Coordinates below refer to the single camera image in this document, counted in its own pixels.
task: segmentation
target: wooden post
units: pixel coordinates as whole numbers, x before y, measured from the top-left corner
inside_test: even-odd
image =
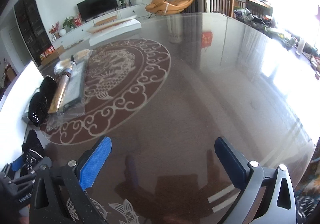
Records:
[[[233,8],[235,6],[235,0],[230,0],[230,8],[229,8],[229,17],[232,18],[233,16]]]

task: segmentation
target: white vase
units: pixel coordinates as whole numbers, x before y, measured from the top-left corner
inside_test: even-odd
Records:
[[[142,4],[142,3],[143,3],[143,0],[134,0],[134,3],[135,3],[136,5]]]
[[[67,31],[63,28],[59,31],[59,35],[62,37],[63,35],[65,35],[67,33]]]

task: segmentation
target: television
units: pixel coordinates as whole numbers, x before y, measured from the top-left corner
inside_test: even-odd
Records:
[[[117,0],[85,0],[77,4],[83,21],[118,7]]]

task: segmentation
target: textured blue pad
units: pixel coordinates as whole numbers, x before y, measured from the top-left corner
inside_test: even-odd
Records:
[[[11,164],[12,171],[18,171],[21,167],[23,167],[24,162],[22,156],[19,156],[15,161]]]
[[[100,169],[111,152],[111,146],[111,139],[109,137],[103,138],[86,164],[80,170],[79,183],[82,190],[92,186]]]
[[[232,181],[233,186],[241,190],[245,189],[247,186],[246,170],[221,137],[216,139],[214,151]]]

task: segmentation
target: glossy brown table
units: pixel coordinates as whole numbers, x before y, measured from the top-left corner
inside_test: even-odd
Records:
[[[92,49],[86,115],[37,133],[55,166],[111,137],[87,189],[108,223],[217,223],[239,192],[214,153],[219,136],[299,182],[320,134],[320,85],[303,57],[200,13],[144,20]]]

